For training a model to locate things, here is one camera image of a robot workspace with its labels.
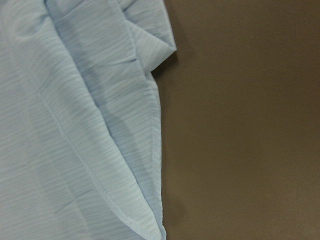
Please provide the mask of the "light blue button shirt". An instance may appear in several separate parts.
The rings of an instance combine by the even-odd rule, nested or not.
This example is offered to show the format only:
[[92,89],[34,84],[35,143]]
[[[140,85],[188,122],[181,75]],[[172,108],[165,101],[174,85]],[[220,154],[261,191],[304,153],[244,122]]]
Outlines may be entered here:
[[0,237],[164,240],[161,0],[0,3]]

